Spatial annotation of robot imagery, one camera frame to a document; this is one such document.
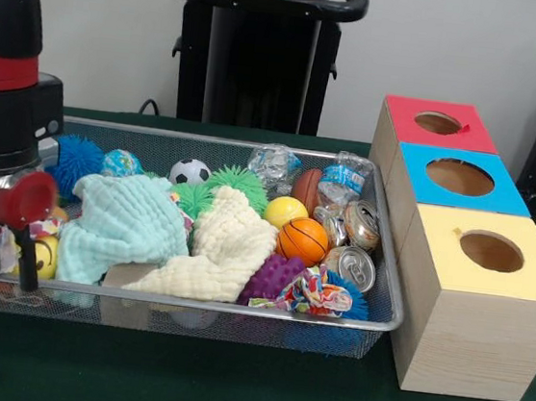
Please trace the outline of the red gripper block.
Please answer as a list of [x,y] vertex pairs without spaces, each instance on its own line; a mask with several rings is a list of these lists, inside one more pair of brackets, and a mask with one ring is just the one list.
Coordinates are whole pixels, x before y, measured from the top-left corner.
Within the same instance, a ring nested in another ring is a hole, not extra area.
[[38,289],[36,246],[29,224],[51,214],[57,204],[57,188],[54,178],[40,170],[0,176],[0,223],[18,229],[14,240],[20,249],[19,284],[25,292]]

